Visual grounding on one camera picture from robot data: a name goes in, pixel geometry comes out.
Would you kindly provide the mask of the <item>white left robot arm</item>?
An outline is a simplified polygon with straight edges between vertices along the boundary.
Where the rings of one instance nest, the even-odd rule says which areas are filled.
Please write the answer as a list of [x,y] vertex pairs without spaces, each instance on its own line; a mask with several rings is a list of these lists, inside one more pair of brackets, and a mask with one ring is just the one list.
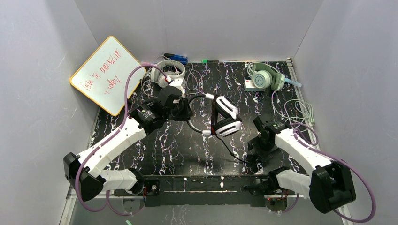
[[134,108],[122,124],[93,147],[63,158],[65,177],[83,202],[102,191],[133,190],[144,182],[135,169],[107,171],[105,167],[134,143],[163,127],[168,120],[186,121],[191,115],[184,88],[170,84],[157,98]]

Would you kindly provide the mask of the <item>black and white headphones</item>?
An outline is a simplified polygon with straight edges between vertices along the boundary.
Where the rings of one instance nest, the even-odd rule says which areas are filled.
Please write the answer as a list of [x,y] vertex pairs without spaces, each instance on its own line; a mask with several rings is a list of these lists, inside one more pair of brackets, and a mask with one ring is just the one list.
[[211,100],[211,124],[209,130],[199,130],[191,119],[187,120],[189,127],[202,135],[213,135],[227,137],[241,130],[242,120],[238,116],[238,107],[229,98],[220,95],[205,94],[192,97],[188,103],[189,106],[197,98],[206,98]]

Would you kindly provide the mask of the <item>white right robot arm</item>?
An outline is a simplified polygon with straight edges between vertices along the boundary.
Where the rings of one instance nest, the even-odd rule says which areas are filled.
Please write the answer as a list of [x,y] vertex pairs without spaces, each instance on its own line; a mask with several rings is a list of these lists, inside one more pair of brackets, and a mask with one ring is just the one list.
[[267,115],[257,116],[253,123],[259,135],[248,142],[249,149],[266,154],[282,149],[306,173],[300,174],[282,166],[270,171],[266,180],[248,186],[252,194],[292,190],[309,198],[324,214],[356,200],[351,170],[347,166],[304,146],[304,140],[287,123],[273,121]]

